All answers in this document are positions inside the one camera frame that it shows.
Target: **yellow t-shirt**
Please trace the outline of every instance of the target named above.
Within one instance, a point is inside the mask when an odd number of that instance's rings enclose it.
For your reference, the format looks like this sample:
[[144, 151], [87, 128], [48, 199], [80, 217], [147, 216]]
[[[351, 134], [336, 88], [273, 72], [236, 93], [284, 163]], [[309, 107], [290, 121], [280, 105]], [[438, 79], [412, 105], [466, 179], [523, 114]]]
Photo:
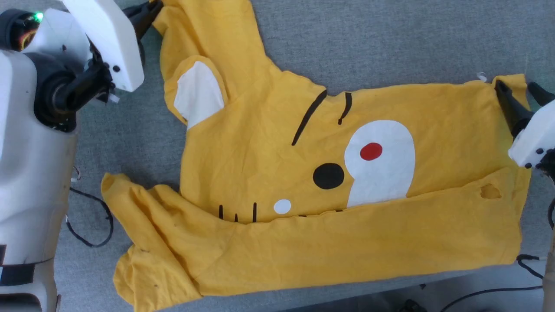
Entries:
[[[136, 311], [514, 261], [530, 172], [493, 85], [330, 95], [272, 63], [248, 0], [166, 0], [155, 26], [188, 123], [180, 192], [102, 182]], [[523, 75], [498, 79], [526, 102]]]

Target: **hole in shirt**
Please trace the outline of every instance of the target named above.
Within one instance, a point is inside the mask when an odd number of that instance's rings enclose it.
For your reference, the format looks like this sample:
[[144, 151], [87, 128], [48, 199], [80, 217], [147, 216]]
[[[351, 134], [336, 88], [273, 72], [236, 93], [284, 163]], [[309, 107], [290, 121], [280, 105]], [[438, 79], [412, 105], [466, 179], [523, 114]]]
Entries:
[[482, 186], [482, 191], [480, 193], [483, 199], [499, 199], [501, 198], [501, 192], [491, 184], [486, 184]]

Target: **black cable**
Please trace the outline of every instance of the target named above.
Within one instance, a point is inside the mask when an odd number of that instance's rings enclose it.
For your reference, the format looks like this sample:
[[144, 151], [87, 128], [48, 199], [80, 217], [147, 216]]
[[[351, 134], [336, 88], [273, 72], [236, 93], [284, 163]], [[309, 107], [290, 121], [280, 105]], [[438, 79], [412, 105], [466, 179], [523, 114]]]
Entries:
[[101, 200], [100, 198], [81, 192], [80, 190], [76, 190], [74, 188], [69, 188], [69, 190], [71, 190], [72, 192], [79, 194], [81, 196], [85, 196], [89, 199], [95, 200], [96, 202], [99, 202], [102, 205], [102, 208], [104, 208], [104, 210], [106, 211], [106, 214], [108, 215], [106, 217], [106, 219], [110, 222], [110, 233], [108, 234], [108, 237], [100, 244], [95, 245], [95, 244], [91, 244], [89, 241], [87, 241], [86, 239], [82, 238], [79, 234], [75, 233], [75, 231], [73, 230], [71, 223], [69, 222], [69, 218], [67, 216], [65, 216], [65, 224], [68, 226], [69, 231], [71, 232], [71, 234], [73, 234], [73, 236], [75, 236], [75, 238], [77, 238], [78, 240], [80, 240], [83, 244], [85, 244], [88, 247], [91, 248], [98, 248], [98, 247], [102, 247], [104, 245], [106, 245], [112, 238], [112, 234], [114, 233], [114, 217], [112, 216], [112, 213], [110, 212], [110, 209], [108, 208], [108, 205], [106, 205], [106, 203]]
[[549, 204], [549, 208], [547, 209], [547, 221], [549, 222], [549, 226], [553, 229], [553, 209], [555, 209], [555, 198]]
[[534, 271], [532, 268], [530, 268], [528, 265], [522, 263], [522, 260], [539, 260], [539, 257], [536, 256], [530, 256], [530, 255], [518, 255], [517, 257], [517, 263], [518, 265], [521, 266], [521, 268], [525, 268], [528, 272], [530, 272], [530, 274], [534, 275], [537, 278], [543, 279], [543, 275]]
[[445, 308], [441, 309], [440, 312], [445, 312], [447, 311], [447, 309], [449, 309], [450, 307], [454, 306], [455, 304], [468, 299], [470, 297], [474, 297], [477, 295], [482, 295], [482, 294], [488, 294], [488, 293], [498, 293], [500, 291], [524, 291], [524, 290], [536, 290], [536, 289], [542, 289], [542, 286], [534, 286], [534, 287], [521, 287], [521, 288], [495, 288], [495, 289], [487, 289], [487, 290], [482, 290], [482, 291], [477, 291], [475, 293], [472, 294], [468, 294], [464, 297], [460, 297], [459, 299], [449, 303], [448, 305], [445, 306]]

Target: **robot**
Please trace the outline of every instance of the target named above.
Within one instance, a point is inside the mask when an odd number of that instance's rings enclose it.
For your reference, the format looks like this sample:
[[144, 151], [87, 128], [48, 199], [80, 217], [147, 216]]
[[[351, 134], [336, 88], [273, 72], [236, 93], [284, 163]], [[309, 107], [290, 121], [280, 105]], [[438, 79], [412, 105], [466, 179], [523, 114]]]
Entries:
[[[555, 94], [547, 92], [535, 82], [530, 82], [528, 92], [541, 106], [533, 113], [513, 97], [512, 90], [502, 81], [497, 81], [495, 90], [514, 137], [508, 152], [509, 157], [520, 167], [540, 169], [555, 183]], [[549, 205], [547, 213], [552, 229], [554, 208], [555, 199]], [[542, 284], [543, 312], [555, 312], [555, 235]]]
[[68, 12], [0, 14], [0, 295], [59, 311], [54, 255], [68, 210], [76, 113], [144, 81], [140, 40], [161, 1], [63, 0]]

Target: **gray table surface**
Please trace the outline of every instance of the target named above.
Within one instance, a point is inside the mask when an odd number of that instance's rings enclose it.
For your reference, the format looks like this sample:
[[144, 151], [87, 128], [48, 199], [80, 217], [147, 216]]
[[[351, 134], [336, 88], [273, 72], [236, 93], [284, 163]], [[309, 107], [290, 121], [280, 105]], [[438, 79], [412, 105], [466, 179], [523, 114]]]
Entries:
[[[141, 1], [117, 2], [125, 7]], [[282, 69], [325, 85], [331, 94], [395, 84], [463, 83], [476, 79], [477, 72], [490, 78], [525, 73], [555, 90], [551, 0], [253, 0], [253, 6], [269, 57]], [[59, 8], [60, 3], [0, 3], [0, 11], [11, 7], [42, 10]], [[161, 38], [151, 30], [143, 42], [144, 85], [133, 94], [120, 93], [117, 105], [89, 105], [80, 113], [77, 166], [83, 179], [74, 185], [80, 190], [99, 195], [105, 172], [125, 173], [146, 187], [179, 183], [185, 127], [164, 104]], [[546, 210], [553, 196], [548, 179], [534, 172], [522, 217], [523, 252], [546, 254], [551, 240]], [[89, 240], [105, 238], [108, 223], [94, 202], [71, 195], [69, 216], [76, 231]], [[112, 283], [116, 262], [130, 245], [119, 223], [112, 241], [100, 249], [82, 245], [64, 225], [55, 261], [62, 311], [132, 311]], [[466, 273], [205, 298], [167, 311], [277, 311]]]

